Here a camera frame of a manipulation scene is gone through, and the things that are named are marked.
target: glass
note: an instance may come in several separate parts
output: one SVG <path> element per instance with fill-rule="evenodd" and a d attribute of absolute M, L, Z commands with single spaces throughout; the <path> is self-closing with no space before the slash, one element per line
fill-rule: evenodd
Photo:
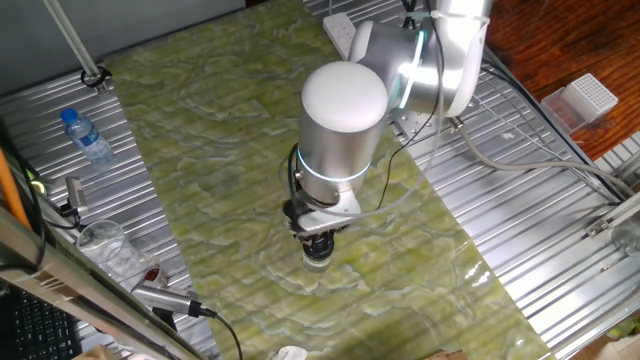
<path fill-rule="evenodd" d="M 629 255 L 640 252 L 640 213 L 613 228 L 611 239 L 616 247 Z"/>
<path fill-rule="evenodd" d="M 151 257 L 133 247 L 122 227 L 109 220 L 89 224 L 80 234 L 77 246 L 116 280 L 138 274 L 151 264 Z"/>

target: black keyboard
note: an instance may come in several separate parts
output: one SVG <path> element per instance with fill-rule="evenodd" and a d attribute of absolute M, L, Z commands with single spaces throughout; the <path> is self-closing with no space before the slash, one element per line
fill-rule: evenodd
<path fill-rule="evenodd" d="M 0 358 L 71 360 L 81 353 L 74 318 L 21 289 L 0 295 Z"/>

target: green patterned surface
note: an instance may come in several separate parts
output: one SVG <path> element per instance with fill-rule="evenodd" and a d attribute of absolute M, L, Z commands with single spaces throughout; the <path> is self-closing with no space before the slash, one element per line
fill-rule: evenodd
<path fill-rule="evenodd" d="M 201 300 L 230 321 L 245 358 L 286 345 L 313 359 L 538 359 L 533 331 L 427 182 L 336 238 L 330 269 L 302 267 L 277 170 L 297 139 L 307 76 L 338 60 L 298 1 L 273 1 L 107 60 L 116 91 Z M 359 192 L 375 207 L 390 131 Z M 387 200 L 419 170 L 394 161 Z M 228 332 L 211 323 L 225 359 Z"/>

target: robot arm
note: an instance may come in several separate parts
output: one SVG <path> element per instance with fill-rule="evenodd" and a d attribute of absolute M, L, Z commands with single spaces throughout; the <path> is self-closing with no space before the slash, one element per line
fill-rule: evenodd
<path fill-rule="evenodd" d="M 289 169 L 293 199 L 284 210 L 312 266 L 328 265 L 334 233 L 360 213 L 355 191 L 388 112 L 432 113 L 439 103 L 452 117 L 473 95 L 492 0 L 426 0 L 425 8 L 436 2 L 437 11 L 425 14 L 435 19 L 425 18 L 419 31 L 362 23 L 349 61 L 322 66 L 304 85 L 300 142 Z"/>
<path fill-rule="evenodd" d="M 430 15 L 442 44 L 442 110 L 447 117 L 459 115 L 473 96 L 492 3 L 493 0 L 425 1 L 424 9 L 437 9 Z M 390 109 L 431 113 L 439 82 L 437 40 L 427 18 L 417 33 L 366 21 L 358 27 L 349 61 L 372 69 L 383 80 Z"/>

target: plastic bottle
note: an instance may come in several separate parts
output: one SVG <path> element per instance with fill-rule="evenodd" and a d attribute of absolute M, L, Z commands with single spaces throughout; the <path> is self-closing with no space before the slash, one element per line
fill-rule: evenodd
<path fill-rule="evenodd" d="M 91 120 L 71 108 L 62 111 L 60 118 L 64 122 L 64 132 L 89 161 L 94 164 L 106 164 L 113 158 L 109 143 L 100 135 Z"/>

